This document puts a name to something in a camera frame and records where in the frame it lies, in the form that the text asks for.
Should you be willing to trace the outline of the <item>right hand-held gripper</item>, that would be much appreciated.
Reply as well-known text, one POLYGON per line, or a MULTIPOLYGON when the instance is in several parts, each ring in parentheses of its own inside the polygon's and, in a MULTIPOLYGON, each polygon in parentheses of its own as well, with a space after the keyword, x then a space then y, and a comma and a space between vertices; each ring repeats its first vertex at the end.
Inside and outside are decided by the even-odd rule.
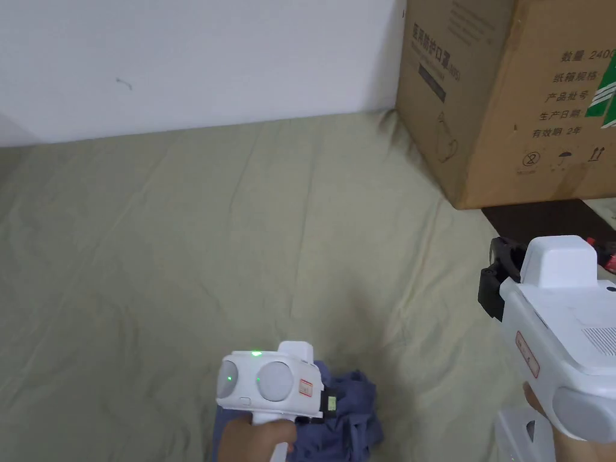
MULTIPOLYGON (((573 438, 615 441, 615 285, 597 277, 596 249, 580 236, 528 245, 490 242, 478 302, 554 424, 573 438)), ((500 411, 500 461, 554 461, 550 422, 531 407, 500 411)))

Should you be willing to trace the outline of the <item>person's left hand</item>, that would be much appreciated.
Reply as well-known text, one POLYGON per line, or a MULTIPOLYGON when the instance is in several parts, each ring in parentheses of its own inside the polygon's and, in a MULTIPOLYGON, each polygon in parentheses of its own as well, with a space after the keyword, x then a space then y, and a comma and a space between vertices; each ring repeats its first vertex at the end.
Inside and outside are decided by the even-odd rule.
POLYGON ((286 419, 253 425, 250 416, 230 421, 218 445, 217 461, 271 461, 278 445, 285 444, 285 458, 294 448, 297 427, 286 419))

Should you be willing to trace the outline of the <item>person's right hand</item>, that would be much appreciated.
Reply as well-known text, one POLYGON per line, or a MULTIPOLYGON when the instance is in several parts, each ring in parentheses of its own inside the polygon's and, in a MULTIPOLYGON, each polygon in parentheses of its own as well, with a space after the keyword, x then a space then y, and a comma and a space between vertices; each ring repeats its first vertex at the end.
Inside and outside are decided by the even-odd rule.
POLYGON ((615 461, 614 441, 597 442, 573 438, 554 424, 553 416, 544 409, 527 381, 523 383, 523 393, 526 402, 552 426, 555 461, 615 461))

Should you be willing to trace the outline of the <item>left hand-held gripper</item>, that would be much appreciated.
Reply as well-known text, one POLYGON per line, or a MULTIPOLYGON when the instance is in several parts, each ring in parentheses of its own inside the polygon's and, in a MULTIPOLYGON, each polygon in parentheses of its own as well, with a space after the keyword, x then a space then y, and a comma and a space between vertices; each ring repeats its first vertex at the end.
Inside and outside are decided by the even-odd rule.
POLYGON ((325 387, 313 346, 283 341, 276 351, 233 351, 217 378, 217 405, 251 414, 252 425, 297 419, 321 423, 337 415, 337 392, 325 387))

